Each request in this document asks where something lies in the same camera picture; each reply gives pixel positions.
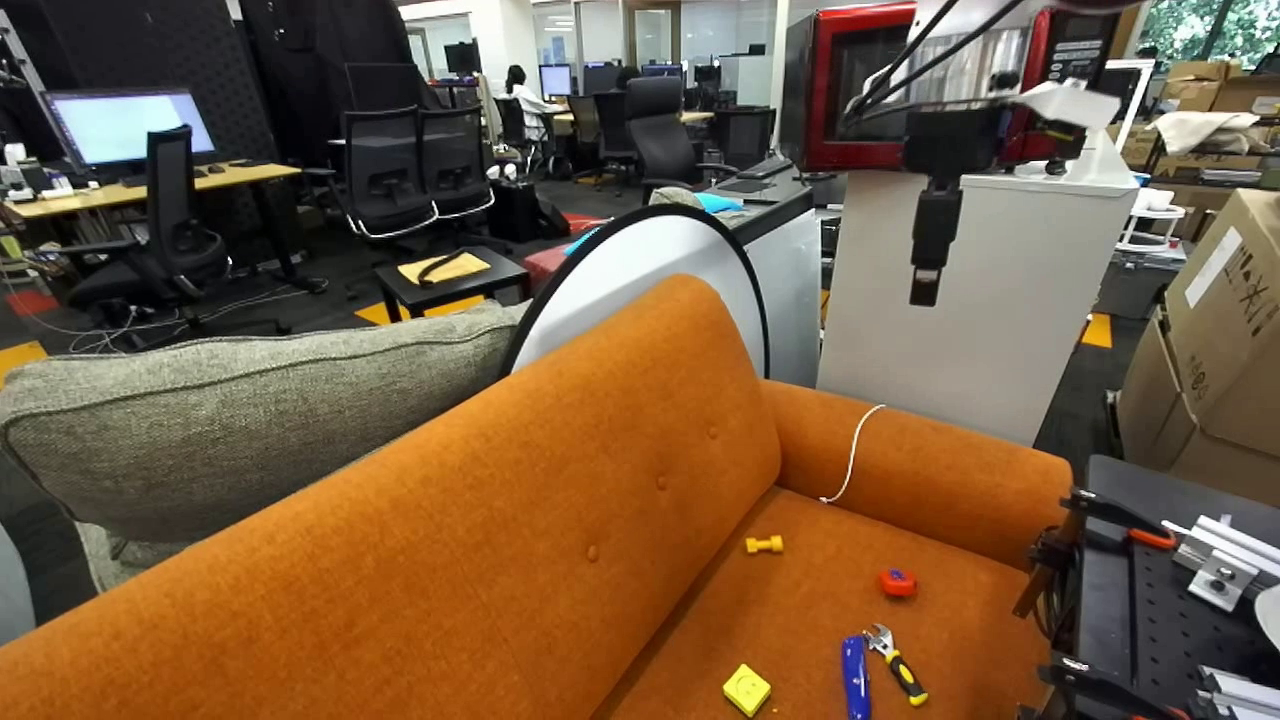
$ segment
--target white cable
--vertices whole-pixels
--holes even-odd
[[[847,431],[845,479],[840,479],[837,498],[816,498],[821,505],[840,505],[840,499],[845,499],[845,494],[847,494],[847,485],[851,485],[855,445],[864,440],[869,421],[871,421],[875,414],[885,414],[885,410],[887,410],[887,406],[871,406],[871,410],[851,426],[851,431]]]

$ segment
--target red machine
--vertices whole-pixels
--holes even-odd
[[[847,101],[908,49],[918,4],[855,4],[855,8],[821,8],[816,17],[793,25],[788,32],[788,83],[784,83],[784,121],[781,144],[809,171],[845,171],[845,169],[903,169],[903,110],[851,117]],[[1068,17],[1041,12],[1022,27],[1018,54],[1003,54],[1003,74],[983,60],[983,91],[1035,90],[1041,81],[1096,81],[1117,17]],[[1052,144],[1035,131],[1033,114],[1008,114],[1002,131],[1002,161],[1048,161]]]

